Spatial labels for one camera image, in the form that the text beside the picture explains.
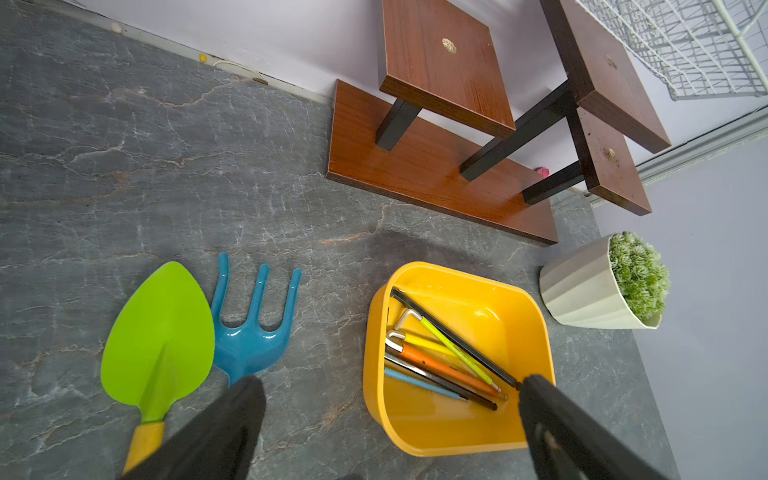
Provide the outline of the thin black hex key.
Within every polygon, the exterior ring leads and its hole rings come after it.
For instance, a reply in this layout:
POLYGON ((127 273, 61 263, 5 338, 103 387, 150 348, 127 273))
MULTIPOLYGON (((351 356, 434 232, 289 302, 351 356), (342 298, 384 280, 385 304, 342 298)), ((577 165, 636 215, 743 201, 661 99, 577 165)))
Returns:
POLYGON ((461 398, 474 401, 488 409, 491 409, 493 411, 496 411, 498 409, 498 406, 491 400, 486 399, 482 395, 479 395, 475 393, 474 391, 467 389, 463 386, 460 386, 458 383, 455 383, 451 380, 447 380, 437 374, 433 374, 428 372, 427 370, 424 370, 420 367, 417 367, 411 363, 406 362, 405 360, 399 359, 398 357, 386 353, 385 359, 389 361, 390 363, 393 363, 395 365, 398 365, 411 373, 414 373, 418 376, 421 376, 425 379, 430 380, 431 382, 435 383, 436 385, 439 385, 441 388, 450 390, 457 395, 459 395, 461 398))

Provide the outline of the yellow hex key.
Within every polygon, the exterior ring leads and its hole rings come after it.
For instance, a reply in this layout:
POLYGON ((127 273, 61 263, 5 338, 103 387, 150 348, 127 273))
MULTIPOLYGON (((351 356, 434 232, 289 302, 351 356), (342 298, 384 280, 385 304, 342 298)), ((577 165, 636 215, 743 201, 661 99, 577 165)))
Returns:
POLYGON ((387 338, 391 340, 402 340, 413 346, 422 347, 432 352, 457 358, 457 355, 441 342, 429 340, 413 333, 391 330, 387 333, 387 338))

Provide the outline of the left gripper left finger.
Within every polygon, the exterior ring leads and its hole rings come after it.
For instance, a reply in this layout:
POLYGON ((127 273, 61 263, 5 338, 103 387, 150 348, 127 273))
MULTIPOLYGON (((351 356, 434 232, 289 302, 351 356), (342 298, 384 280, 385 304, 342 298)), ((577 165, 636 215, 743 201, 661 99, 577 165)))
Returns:
POLYGON ((134 431, 124 479, 244 479, 266 411, 263 384, 247 376, 170 440, 162 422, 134 431))

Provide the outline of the blue hex key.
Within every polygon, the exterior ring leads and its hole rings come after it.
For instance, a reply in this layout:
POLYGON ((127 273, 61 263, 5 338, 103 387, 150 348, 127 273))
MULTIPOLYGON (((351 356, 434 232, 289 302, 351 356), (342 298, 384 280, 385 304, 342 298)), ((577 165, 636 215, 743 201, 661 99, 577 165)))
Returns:
POLYGON ((385 368, 384 374, 392 379, 398 380, 400 382, 412 385, 414 387, 427 390, 454 400, 465 400, 465 397, 444 387, 438 386, 434 384, 433 382, 427 381, 427 380, 421 380, 419 378, 410 376, 408 374, 402 373, 398 370, 394 370, 391 368, 385 368))

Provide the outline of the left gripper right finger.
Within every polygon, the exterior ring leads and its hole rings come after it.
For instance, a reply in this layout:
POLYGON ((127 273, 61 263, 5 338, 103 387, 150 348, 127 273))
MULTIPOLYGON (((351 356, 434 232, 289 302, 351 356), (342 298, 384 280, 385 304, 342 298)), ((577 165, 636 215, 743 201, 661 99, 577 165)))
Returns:
POLYGON ((541 375, 519 387, 519 412, 539 479, 662 479, 541 375))

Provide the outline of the orange hex key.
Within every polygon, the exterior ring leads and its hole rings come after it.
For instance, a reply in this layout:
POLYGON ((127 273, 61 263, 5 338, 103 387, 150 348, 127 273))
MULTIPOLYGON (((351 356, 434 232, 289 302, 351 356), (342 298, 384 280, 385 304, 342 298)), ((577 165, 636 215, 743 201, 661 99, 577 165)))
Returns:
POLYGON ((488 385, 483 380, 459 371, 453 366, 441 362, 427 354, 424 354, 413 347, 400 345, 389 339, 385 341, 385 344, 388 349, 392 350, 399 357, 414 365, 418 365, 420 368, 426 369, 433 374, 440 375, 441 377, 450 379, 451 381, 455 381, 462 387, 471 388, 477 392, 488 394, 500 400, 508 399, 508 395, 506 393, 497 390, 491 385, 488 385))

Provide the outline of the green hex key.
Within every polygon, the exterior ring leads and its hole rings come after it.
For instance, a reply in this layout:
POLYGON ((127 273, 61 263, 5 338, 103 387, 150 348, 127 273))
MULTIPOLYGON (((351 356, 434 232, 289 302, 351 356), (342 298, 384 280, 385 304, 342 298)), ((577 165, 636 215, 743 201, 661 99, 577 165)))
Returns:
POLYGON ((402 331, 402 332, 409 332, 407 330, 404 330, 402 326, 406 323, 407 319, 409 317, 415 318, 424 329, 426 329, 431 335, 433 335, 439 342, 444 344, 446 347, 448 347, 453 353, 457 355, 457 358, 471 371, 473 371, 473 376, 476 378, 479 378, 483 380, 488 385, 493 386, 497 390, 501 390, 501 388, 491 379, 491 377, 481 369, 478 362, 476 362, 473 358, 471 358, 468 354, 466 354, 464 351, 459 349, 456 345, 454 345, 449 339, 447 339, 445 336, 441 334, 440 331, 438 331, 428 320, 423 318, 419 313, 417 313, 413 309, 407 309, 403 312, 403 315, 401 316, 398 323, 394 326, 392 330, 402 331))

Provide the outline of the large black hex key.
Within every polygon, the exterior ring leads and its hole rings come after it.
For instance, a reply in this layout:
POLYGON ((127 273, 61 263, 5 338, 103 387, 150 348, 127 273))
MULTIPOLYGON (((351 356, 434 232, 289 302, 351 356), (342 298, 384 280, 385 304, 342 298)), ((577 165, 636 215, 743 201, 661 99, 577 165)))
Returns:
POLYGON ((405 292, 403 292, 402 290, 396 287, 393 287, 391 289, 390 296, 397 299, 405 306, 419 313, 423 318, 428 320, 438 331, 440 331, 443 336, 449 339, 454 345, 456 345, 459 349, 461 349, 466 354, 468 354, 476 362, 478 362, 479 364, 483 365, 485 368, 493 372, 497 377, 499 377, 505 383, 512 386, 516 390, 521 389, 522 383, 520 381, 518 381, 514 376, 512 376, 511 374, 506 372, 504 369, 502 369, 499 365, 497 365, 492 360, 490 360, 487 356, 485 356, 483 353, 477 350, 474 346, 470 345, 467 341, 465 341, 461 336, 459 336, 449 327, 444 325, 428 310, 426 310, 424 307, 418 304, 415 300, 410 298, 405 292))

